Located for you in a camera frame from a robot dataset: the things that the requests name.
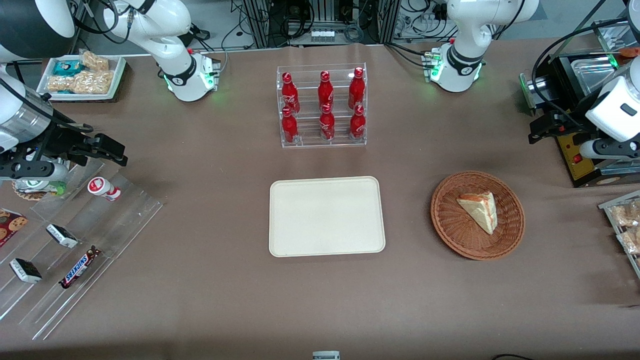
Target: snickers bar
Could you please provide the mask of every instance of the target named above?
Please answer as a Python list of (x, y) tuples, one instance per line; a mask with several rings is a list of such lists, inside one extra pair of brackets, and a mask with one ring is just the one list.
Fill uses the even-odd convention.
[(100, 255), (101, 252), (101, 250), (98, 250), (95, 246), (92, 245), (91, 248), (87, 250), (86, 254), (84, 254), (80, 258), (80, 260), (78, 260), (78, 262), (74, 265), (73, 269), (71, 269), (67, 276), (65, 276), (65, 278), (60, 281), (60, 285), (62, 285), (62, 288), (69, 289), (69, 286), (71, 286), (76, 280), (78, 280), (80, 275), (82, 275), (86, 271), (86, 269), (89, 268), (91, 263), (93, 263), (93, 260), (98, 255)]
[(78, 240), (62, 226), (49, 224), (47, 225), (47, 232), (53, 240), (56, 240), (56, 242), (64, 247), (71, 249), (78, 244)]

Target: plastic tray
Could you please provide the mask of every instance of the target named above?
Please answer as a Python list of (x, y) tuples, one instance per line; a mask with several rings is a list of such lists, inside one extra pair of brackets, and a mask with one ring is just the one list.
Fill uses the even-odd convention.
[[(280, 143), (284, 148), (300, 147), (331, 147), (331, 146), (364, 146), (367, 144), (367, 131), (359, 142), (349, 138), (349, 125), (353, 110), (349, 109), (349, 85), (353, 79), (353, 70), (356, 67), (364, 69), (363, 79), (367, 84), (367, 64), (331, 64), (331, 65), (301, 65), (279, 66), (276, 74), (276, 96), (278, 101), (278, 126), (280, 127)], [(320, 72), (327, 70), (331, 75), (333, 85), (333, 116), (335, 117), (335, 137), (331, 141), (320, 137), (320, 109), (318, 106), (317, 89), (320, 85)], [(300, 141), (295, 144), (285, 141), (282, 131), (282, 74), (290, 72), (293, 83), (298, 87), (300, 97), (300, 112), (295, 114), (298, 121), (298, 133)], [(369, 85), (365, 87), (363, 106), (365, 118), (369, 123), (367, 111), (367, 92)]]
[(385, 248), (375, 177), (276, 181), (269, 203), (269, 251), (277, 258)]
[(109, 60), (109, 70), (113, 71), (113, 80), (111, 81), (111, 86), (109, 87), (109, 91), (106, 94), (64, 94), (58, 92), (49, 92), (47, 90), (49, 76), (51, 76), (51, 74), (53, 73), (55, 64), (59, 61), (78, 60), (79, 55), (64, 55), (60, 58), (49, 59), (49, 63), (44, 70), (42, 78), (40, 78), (40, 83), (38, 84), (36, 92), (40, 95), (44, 93), (51, 94), (51, 100), (53, 101), (99, 101), (112, 99), (116, 94), (116, 90), (118, 90), (120, 78), (124, 73), (124, 68), (125, 65), (127, 65), (127, 60), (125, 60), (125, 58), (123, 58), (122, 56), (101, 55), (101, 57)]

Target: cookie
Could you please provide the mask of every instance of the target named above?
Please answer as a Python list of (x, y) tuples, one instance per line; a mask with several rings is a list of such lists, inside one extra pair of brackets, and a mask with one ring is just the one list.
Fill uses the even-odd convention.
[(18, 231), (18, 230), (22, 229), (24, 224), (26, 224), (28, 221), (29, 220), (27, 220), (26, 217), (15, 218), (15, 219), (13, 219), (13, 221), (11, 221), (9, 223), (9, 230)]

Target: red label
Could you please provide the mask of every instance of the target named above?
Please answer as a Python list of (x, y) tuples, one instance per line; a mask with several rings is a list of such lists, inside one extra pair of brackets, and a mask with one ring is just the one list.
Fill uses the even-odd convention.
[(104, 181), (102, 179), (96, 178), (91, 180), (89, 183), (89, 189), (93, 192), (98, 192), (100, 189), (104, 187)]

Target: bottle cap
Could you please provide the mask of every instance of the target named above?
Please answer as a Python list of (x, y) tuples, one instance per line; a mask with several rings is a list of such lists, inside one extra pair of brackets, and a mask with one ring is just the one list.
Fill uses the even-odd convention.
[(328, 114), (331, 112), (333, 106), (331, 106), (330, 103), (326, 102), (324, 104), (322, 104), (322, 112), (323, 114)]

